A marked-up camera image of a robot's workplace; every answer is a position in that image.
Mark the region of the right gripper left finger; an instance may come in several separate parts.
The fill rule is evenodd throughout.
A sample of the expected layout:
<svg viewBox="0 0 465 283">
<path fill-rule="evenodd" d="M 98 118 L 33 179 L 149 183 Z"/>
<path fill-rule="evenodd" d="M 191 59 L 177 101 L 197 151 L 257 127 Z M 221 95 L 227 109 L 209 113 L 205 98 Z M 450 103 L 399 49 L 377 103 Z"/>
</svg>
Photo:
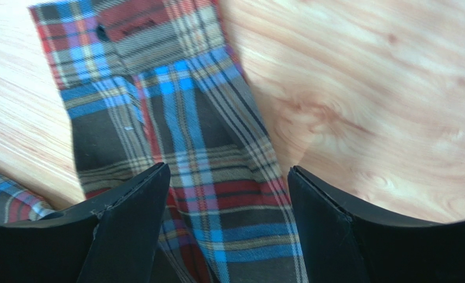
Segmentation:
<svg viewBox="0 0 465 283">
<path fill-rule="evenodd" d="M 5 282 L 148 282 L 169 191 L 158 163 L 37 221 L 4 227 Z"/>
</svg>

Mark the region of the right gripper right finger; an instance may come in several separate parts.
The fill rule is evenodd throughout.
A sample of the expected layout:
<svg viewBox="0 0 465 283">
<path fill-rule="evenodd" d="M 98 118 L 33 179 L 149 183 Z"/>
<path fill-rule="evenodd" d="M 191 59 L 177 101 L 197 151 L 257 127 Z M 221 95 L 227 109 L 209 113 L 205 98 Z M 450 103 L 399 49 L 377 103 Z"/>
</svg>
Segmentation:
<svg viewBox="0 0 465 283">
<path fill-rule="evenodd" d="M 408 282 L 426 272 L 415 245 L 437 223 L 373 205 L 300 166 L 288 183 L 310 282 Z"/>
</svg>

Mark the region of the plaid long sleeve shirt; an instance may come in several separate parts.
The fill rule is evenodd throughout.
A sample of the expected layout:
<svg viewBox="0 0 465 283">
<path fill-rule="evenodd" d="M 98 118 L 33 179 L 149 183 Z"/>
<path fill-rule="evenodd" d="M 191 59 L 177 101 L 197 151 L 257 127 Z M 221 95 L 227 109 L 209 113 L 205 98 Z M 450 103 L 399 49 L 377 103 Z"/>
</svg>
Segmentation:
<svg viewBox="0 0 465 283">
<path fill-rule="evenodd" d="M 216 1 L 54 1 L 29 13 L 86 200 L 158 163 L 169 191 L 148 282 L 307 282 L 288 191 Z M 57 212 L 0 175 L 4 227 Z"/>
</svg>

